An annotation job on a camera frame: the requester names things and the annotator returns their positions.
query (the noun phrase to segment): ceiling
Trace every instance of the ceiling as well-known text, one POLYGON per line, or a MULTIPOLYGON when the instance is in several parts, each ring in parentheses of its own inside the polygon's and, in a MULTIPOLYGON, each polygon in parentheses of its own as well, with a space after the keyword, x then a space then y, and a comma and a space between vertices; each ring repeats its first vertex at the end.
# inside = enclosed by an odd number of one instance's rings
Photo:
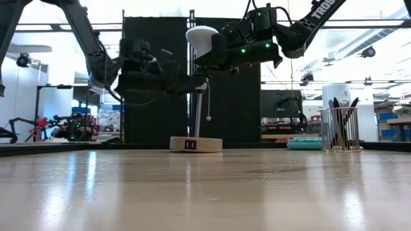
MULTIPOLYGON (((122 9, 126 16, 188 16, 190 9, 195 9, 196 17, 241 17, 245 10, 246 0, 239 4, 236 0, 152 0, 136 6, 132 0, 81 0, 88 8, 88 17, 92 24, 121 22, 122 9)), ((265 5, 267 1, 256 0, 258 6, 265 5)), ((310 0, 274 0, 272 5, 283 6, 289 10, 292 19, 304 17, 311 8, 310 0)), ((407 12, 404 8, 403 0, 375 1, 375 0, 348 0, 345 5, 333 16, 333 20, 348 19, 404 19, 407 12)), ((279 20, 285 20, 285 15, 279 14, 279 20)), ((27 24, 65 24, 67 20, 61 9, 40 1, 34 0, 23 11, 19 21, 18 30, 28 30, 27 24)), ((357 25, 365 22, 339 21, 329 22, 339 26, 357 25)), ((367 24, 371 26, 382 25, 385 22, 374 21, 367 24)), ((49 26, 36 26, 35 30, 48 30, 49 26)), ((315 37, 310 48, 304 57, 291 60, 285 58, 278 69, 274 69, 271 63, 261 65, 262 81, 275 81, 277 84, 265 85, 266 89, 291 89, 291 84, 281 84, 283 81, 293 79, 299 81, 306 73, 313 73, 316 81, 346 81, 363 80, 367 76, 372 76, 373 80, 400 80, 411 74, 411 29, 400 29, 392 31, 391 34, 380 33, 383 30, 368 29, 339 29, 320 30, 315 37), (358 52, 347 56, 350 51, 360 47, 370 39, 373 40, 373 47, 377 50, 377 55, 373 58, 359 58, 358 52), (325 66, 324 58, 337 58, 332 65, 325 66)), ((120 32, 102 32, 101 41, 111 57, 117 56, 118 42, 121 38, 120 32)), ((74 51, 75 60, 78 62, 79 76, 87 77, 85 69, 85 59, 72 33, 16 33, 12 40, 16 45, 48 45, 53 48, 52 53, 33 53, 36 59, 48 63, 54 59, 58 53, 74 51)), ((307 87, 300 87, 294 84, 294 89, 302 89, 309 96, 316 96, 320 93, 323 84, 311 84, 307 87)), ((374 84, 372 91, 375 94, 386 94, 393 84, 374 84)))

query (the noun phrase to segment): black partition panel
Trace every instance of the black partition panel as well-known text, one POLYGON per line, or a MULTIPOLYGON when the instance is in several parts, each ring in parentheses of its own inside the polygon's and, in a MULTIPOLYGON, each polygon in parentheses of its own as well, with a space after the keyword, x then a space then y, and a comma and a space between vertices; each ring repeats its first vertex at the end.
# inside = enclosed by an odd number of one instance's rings
MULTIPOLYGON (((150 43, 151 54, 161 49, 171 51, 183 69, 187 69, 187 19, 177 17, 126 17, 123 25, 126 38, 150 43)), ((146 103, 156 95, 138 92, 128 94, 126 101, 146 103)), ((187 136, 187 97, 157 98, 152 103, 135 107, 125 105, 125 142, 169 144, 170 136, 187 136)))
MULTIPOLYGON (((196 18, 197 26, 210 26, 221 31, 224 24, 236 19, 196 18)), ((223 139, 224 142, 259 142, 260 66, 242 67, 238 74, 210 72, 211 121, 206 121, 208 92, 202 102, 200 136, 223 139)), ((192 102, 195 105, 196 94, 192 102)))

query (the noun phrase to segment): round wooden base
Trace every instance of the round wooden base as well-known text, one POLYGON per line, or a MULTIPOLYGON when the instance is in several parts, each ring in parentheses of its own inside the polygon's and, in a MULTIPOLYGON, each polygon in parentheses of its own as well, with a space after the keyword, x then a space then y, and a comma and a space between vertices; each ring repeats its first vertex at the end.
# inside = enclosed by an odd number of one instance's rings
POLYGON ((170 149, 198 153, 218 153, 223 151, 223 140, 202 137, 171 137, 170 149))

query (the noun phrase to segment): stand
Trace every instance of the stand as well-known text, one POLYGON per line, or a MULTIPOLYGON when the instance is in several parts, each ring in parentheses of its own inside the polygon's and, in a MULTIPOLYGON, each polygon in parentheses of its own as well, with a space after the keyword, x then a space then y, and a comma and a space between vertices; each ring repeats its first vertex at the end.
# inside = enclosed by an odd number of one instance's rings
POLYGON ((223 150, 223 140, 214 139, 214 138, 205 138, 200 137, 200 123, 201 123, 201 108, 202 108, 202 99, 203 93, 207 89, 209 90, 208 94, 208 115, 206 121, 211 120, 210 116, 210 88, 208 84, 208 73, 207 69, 198 68, 195 75, 201 75, 204 77, 205 82, 201 87, 196 88, 197 92, 197 112, 195 119, 195 133, 194 137, 171 137, 170 138, 170 149, 176 151, 189 151, 197 153, 218 153, 223 150))

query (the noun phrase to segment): wire mesh cup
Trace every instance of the wire mesh cup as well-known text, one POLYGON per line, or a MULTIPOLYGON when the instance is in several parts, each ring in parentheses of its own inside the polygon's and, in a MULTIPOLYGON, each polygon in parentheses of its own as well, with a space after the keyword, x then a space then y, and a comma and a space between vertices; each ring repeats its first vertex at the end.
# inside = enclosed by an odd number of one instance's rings
POLYGON ((358 112, 354 107, 321 110, 322 149, 330 152, 361 152, 358 112))

